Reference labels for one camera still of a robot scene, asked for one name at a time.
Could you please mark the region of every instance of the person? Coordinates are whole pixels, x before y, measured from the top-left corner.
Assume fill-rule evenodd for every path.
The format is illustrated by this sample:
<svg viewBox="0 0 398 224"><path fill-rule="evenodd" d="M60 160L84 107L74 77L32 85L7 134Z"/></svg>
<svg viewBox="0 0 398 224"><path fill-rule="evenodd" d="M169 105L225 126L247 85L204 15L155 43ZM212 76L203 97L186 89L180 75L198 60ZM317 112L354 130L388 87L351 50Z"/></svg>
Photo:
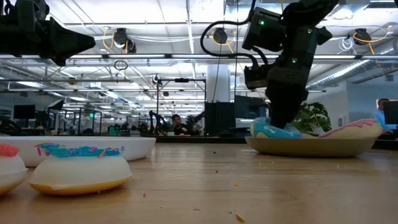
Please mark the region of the person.
<svg viewBox="0 0 398 224"><path fill-rule="evenodd" d="M383 128L383 131L391 132L393 129L397 129L395 124L386 124L386 119L384 117L384 102L390 101L389 99L380 99L377 101L377 110L372 113L372 118L375 119Z"/></svg>
<svg viewBox="0 0 398 224"><path fill-rule="evenodd" d="M178 114L172 116L174 124L174 135L176 136L190 136L188 131L188 125L181 122L181 117Z"/></svg>

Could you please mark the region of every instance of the black cable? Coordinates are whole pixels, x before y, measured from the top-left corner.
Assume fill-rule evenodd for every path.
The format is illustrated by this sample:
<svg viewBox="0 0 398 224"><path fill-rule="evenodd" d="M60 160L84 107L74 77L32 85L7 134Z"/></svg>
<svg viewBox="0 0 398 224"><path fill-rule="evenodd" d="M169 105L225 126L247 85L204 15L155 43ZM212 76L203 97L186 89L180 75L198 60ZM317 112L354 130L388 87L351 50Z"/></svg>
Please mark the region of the black cable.
<svg viewBox="0 0 398 224"><path fill-rule="evenodd" d="M11 4L10 0L6 0L6 7L4 8L5 15L8 15L13 9L14 6Z"/></svg>
<svg viewBox="0 0 398 224"><path fill-rule="evenodd" d="M214 99L216 98L216 90L217 90L217 83L218 83L218 72L220 70L220 61L221 61L221 57L218 57L218 63L217 63L217 74L216 74L216 83L214 85L214 93L213 93L213 99L211 100L212 103L214 103Z"/></svg>
<svg viewBox="0 0 398 224"><path fill-rule="evenodd" d="M216 21L216 22L213 22L212 24L210 24L210 25L203 31L203 33L201 34L201 37L200 37L200 47L203 49L203 51L204 51L206 54L212 55L212 56L215 56L215 57L237 57L237 56L248 57L248 58L250 58L250 59L252 60L253 65L257 65L257 66L258 66L257 60L256 60L256 59L253 57L253 55L251 55L251 54L247 54L247 53L216 54L216 53L213 53L213 52L210 52L209 50L207 50L206 47L205 47L205 45L203 44L203 40L205 39L205 36L207 35L207 32L208 32L211 28L213 28L215 25L218 25L218 24L223 24L223 25L229 24L229 25L241 26L241 25L244 25L244 24L247 24L248 22L250 22L250 20L251 20L251 18L252 18L252 12L253 12L253 10L254 10L254 6L255 6L255 5L256 5L256 0L252 0L252 4L251 4L251 7L250 7L249 15L248 15L248 17L247 17L244 21L242 21L242 22Z"/></svg>
<svg viewBox="0 0 398 224"><path fill-rule="evenodd" d="M239 15L239 0L236 1L236 14ZM239 26L236 25L236 43L238 43L239 40ZM236 51L235 53L238 53L239 50L239 44L236 44ZM235 59L235 84L234 84L234 101L235 101L235 96L236 96L236 75L238 71L238 58L236 57Z"/></svg>
<svg viewBox="0 0 398 224"><path fill-rule="evenodd" d="M253 51L257 52L257 54L260 55L262 61L267 65L268 64L268 60L267 57L264 55L264 53L262 53L262 51L260 49L258 49L257 47L252 47L251 48Z"/></svg>

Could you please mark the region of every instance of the pillar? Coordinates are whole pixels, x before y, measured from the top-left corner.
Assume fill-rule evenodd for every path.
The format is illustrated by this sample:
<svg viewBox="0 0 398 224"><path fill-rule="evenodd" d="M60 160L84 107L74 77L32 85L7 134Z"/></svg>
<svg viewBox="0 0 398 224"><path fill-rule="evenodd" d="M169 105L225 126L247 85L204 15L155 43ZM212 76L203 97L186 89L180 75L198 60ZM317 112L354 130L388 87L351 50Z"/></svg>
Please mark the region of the pillar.
<svg viewBox="0 0 398 224"><path fill-rule="evenodd" d="M229 65L207 65L206 88L207 102L230 102L231 80Z"/></svg>

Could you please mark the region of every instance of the wooden table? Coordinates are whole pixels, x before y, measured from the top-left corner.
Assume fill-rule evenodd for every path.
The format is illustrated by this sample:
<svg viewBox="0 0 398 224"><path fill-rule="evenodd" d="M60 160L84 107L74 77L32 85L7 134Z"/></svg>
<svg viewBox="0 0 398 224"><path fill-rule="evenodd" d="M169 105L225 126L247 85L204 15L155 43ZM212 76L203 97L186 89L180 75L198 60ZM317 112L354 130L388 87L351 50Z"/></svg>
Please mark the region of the wooden table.
<svg viewBox="0 0 398 224"><path fill-rule="evenodd" d="M398 152L296 159L242 144L157 144L130 166L134 180L83 197L44 196L25 181L0 198L0 223L237 223L235 213L255 224L398 222Z"/></svg>

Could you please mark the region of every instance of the donut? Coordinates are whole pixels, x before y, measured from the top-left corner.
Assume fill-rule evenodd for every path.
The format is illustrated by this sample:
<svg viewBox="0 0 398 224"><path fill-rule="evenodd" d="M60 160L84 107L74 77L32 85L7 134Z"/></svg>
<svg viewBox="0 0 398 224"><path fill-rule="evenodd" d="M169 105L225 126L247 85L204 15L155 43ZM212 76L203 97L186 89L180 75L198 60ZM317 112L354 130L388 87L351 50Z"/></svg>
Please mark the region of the donut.
<svg viewBox="0 0 398 224"><path fill-rule="evenodd" d="M329 131L319 138L324 139L367 139L377 138L383 133L375 119L362 119L336 130Z"/></svg>
<svg viewBox="0 0 398 224"><path fill-rule="evenodd" d="M27 169L18 152L15 146L0 144L0 195L12 191L25 179Z"/></svg>
<svg viewBox="0 0 398 224"><path fill-rule="evenodd" d="M250 132L255 138L303 138L302 133L293 125L286 124L284 129L280 129L271 125L270 118L256 118L250 126Z"/></svg>
<svg viewBox="0 0 398 224"><path fill-rule="evenodd" d="M131 176L124 147L78 148L45 143L40 146L49 156L32 174L30 186L43 194L81 195L112 189Z"/></svg>

